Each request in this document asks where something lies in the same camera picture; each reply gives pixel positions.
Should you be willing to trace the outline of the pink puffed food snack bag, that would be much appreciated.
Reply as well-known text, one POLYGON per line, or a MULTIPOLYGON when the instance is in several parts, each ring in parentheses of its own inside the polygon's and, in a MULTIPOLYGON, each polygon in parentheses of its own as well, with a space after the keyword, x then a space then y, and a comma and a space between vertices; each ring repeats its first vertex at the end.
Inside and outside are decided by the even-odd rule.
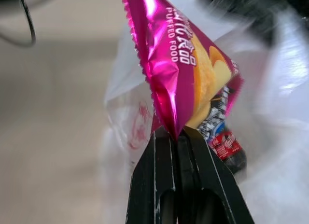
POLYGON ((168 0, 122 0, 156 115, 171 136, 197 126, 223 87, 238 92, 237 64, 168 0))

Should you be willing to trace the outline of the dark cola bottle red label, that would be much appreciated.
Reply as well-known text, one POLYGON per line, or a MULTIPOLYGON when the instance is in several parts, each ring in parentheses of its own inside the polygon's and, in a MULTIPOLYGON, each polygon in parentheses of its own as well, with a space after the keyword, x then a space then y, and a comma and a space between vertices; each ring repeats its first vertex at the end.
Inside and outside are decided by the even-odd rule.
POLYGON ((207 143, 233 174, 247 167, 246 153, 224 121, 211 131, 207 143))

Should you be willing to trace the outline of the clear plastic bag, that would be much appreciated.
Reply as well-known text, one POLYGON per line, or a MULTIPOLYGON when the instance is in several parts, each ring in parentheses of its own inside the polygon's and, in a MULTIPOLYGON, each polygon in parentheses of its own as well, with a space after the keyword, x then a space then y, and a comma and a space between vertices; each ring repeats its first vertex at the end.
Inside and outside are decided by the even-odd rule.
MULTIPOLYGON (((169 0, 237 62, 245 83, 227 117, 247 155, 236 174, 255 224, 309 224, 309 34, 286 9, 275 15, 272 46, 254 36, 252 20, 228 14, 208 0, 169 0)), ((103 179, 119 176, 106 188, 103 224, 125 224, 131 172, 147 139, 130 131, 138 111, 147 108, 143 125, 150 136, 153 106, 124 27, 104 98, 111 127, 104 145, 111 168, 103 179)))

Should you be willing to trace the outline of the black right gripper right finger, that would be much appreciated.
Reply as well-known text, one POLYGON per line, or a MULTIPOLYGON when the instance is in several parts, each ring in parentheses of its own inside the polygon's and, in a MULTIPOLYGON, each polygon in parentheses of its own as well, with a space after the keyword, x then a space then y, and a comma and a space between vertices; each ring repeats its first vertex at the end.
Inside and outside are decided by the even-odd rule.
POLYGON ((233 174, 197 130, 183 129, 177 154, 178 224, 255 224, 233 174))

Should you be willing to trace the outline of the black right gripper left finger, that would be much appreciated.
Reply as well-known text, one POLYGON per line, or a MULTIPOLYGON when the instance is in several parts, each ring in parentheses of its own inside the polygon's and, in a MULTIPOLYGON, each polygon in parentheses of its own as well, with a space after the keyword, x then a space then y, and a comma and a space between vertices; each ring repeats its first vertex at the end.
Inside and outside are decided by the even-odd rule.
POLYGON ((125 224, 177 224, 174 144, 157 129, 131 177, 125 224))

